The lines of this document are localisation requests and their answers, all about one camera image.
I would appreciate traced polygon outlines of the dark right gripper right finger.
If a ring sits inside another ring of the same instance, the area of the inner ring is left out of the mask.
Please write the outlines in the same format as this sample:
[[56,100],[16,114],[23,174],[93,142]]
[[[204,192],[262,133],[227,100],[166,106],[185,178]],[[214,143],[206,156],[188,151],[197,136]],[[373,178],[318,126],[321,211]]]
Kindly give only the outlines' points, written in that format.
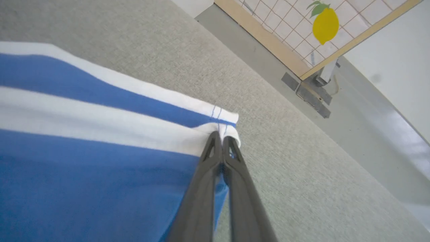
[[223,173],[229,187],[232,242],[277,242],[235,138],[223,140]]

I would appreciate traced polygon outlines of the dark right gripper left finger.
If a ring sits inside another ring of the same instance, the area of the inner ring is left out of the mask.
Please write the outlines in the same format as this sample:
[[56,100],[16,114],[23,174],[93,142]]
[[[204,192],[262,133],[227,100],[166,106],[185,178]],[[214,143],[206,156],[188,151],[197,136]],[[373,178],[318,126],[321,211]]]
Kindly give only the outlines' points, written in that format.
[[221,161],[221,138],[215,131],[209,135],[166,241],[213,241],[215,188]]

